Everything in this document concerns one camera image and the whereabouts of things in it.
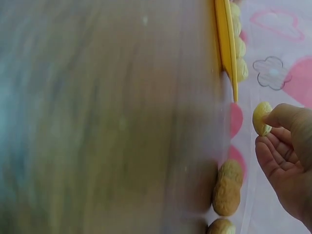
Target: pink heart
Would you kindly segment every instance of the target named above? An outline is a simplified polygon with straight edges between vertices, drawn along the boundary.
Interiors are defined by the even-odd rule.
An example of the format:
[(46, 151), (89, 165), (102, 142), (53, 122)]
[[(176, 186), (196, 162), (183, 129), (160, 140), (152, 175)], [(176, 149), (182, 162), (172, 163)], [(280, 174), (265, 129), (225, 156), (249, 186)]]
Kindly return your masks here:
[(229, 159), (235, 159), (240, 164), (243, 170), (244, 179), (245, 179), (246, 174), (247, 174), (246, 162), (244, 160), (244, 157), (240, 153), (240, 151), (233, 145), (230, 145), (230, 148), (229, 148)]
[(288, 72), (286, 79), (292, 77), (292, 80), (285, 83), (283, 91), (293, 99), (312, 108), (312, 57), (306, 57), (298, 60)]
[[(263, 17), (267, 17), (268, 14), (272, 14), (272, 13), (275, 15), (278, 15), (278, 14), (286, 15), (287, 17), (292, 18), (291, 26), (293, 27), (294, 31), (298, 33), (298, 35), (286, 34), (286, 33), (282, 32), (280, 28), (273, 27), (270, 25), (266, 25), (265, 23), (261, 23), (260, 20), (263, 19)], [(297, 16), (292, 14), (292, 13), (289, 13), (289, 12), (284, 12), (282, 10), (271, 10), (271, 9), (258, 11), (252, 15), (252, 17), (250, 18), (250, 22), (258, 25), (261, 28), (269, 30), (275, 34), (278, 34), (281, 37), (284, 37), (284, 38), (286, 38), (290, 41), (293, 41), (293, 42), (303, 41), (305, 38), (305, 35), (298, 29), (298, 18), (297, 18)]]
[(236, 103), (231, 103), (231, 138), (233, 138), (243, 125), (243, 112)]

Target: hand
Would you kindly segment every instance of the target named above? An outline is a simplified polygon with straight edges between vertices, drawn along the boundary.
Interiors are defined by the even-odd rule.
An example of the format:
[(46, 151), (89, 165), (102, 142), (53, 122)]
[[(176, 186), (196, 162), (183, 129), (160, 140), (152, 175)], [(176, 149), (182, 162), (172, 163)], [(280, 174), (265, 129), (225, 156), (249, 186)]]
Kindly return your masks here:
[(258, 162), (284, 209), (312, 231), (312, 110), (279, 104), (255, 141)]

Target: patterned tablecloth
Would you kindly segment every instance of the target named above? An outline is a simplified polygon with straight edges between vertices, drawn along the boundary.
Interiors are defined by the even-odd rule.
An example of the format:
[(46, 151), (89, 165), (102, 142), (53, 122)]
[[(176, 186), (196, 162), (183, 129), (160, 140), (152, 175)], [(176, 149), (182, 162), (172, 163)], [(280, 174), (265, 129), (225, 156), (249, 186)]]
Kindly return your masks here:
[(249, 79), (231, 106), (229, 155), (243, 166), (245, 180), (230, 220), (238, 234), (308, 234), (284, 211), (257, 163), (252, 114), (261, 101), (312, 108), (312, 0), (244, 0), (241, 12)]

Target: yellow plastic tray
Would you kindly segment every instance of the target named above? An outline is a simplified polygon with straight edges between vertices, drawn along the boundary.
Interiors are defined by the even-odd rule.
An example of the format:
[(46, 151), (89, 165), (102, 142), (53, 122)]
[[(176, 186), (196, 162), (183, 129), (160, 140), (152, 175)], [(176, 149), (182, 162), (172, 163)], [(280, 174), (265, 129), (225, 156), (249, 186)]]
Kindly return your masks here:
[(234, 29), (229, 0), (215, 0), (216, 21), (223, 69), (227, 72), (232, 88), (234, 102), (238, 101), (237, 66)]

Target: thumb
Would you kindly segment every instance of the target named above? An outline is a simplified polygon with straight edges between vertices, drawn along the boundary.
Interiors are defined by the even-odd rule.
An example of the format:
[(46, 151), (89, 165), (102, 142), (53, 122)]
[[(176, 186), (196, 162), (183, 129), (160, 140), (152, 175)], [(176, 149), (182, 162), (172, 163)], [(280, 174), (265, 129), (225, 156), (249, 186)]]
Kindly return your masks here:
[(284, 127), (292, 131), (298, 120), (307, 115), (312, 116), (311, 110), (282, 103), (265, 116), (263, 121), (272, 127)]

